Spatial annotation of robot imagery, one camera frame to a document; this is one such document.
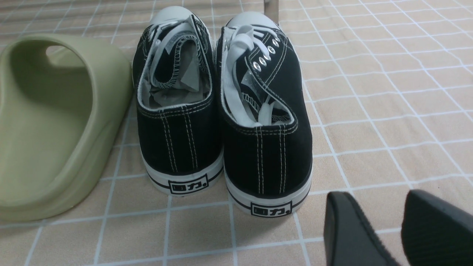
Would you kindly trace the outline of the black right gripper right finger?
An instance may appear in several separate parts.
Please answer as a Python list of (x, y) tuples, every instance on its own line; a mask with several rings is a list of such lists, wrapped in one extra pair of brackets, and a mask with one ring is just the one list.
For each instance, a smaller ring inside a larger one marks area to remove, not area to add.
[(473, 217), (420, 189), (409, 191), (401, 228), (411, 266), (471, 266)]

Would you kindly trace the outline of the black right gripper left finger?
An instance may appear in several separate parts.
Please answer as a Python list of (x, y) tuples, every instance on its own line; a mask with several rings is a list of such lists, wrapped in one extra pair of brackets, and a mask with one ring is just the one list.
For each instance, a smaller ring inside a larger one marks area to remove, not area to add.
[(327, 194), (324, 245), (328, 266), (398, 266), (348, 192)]

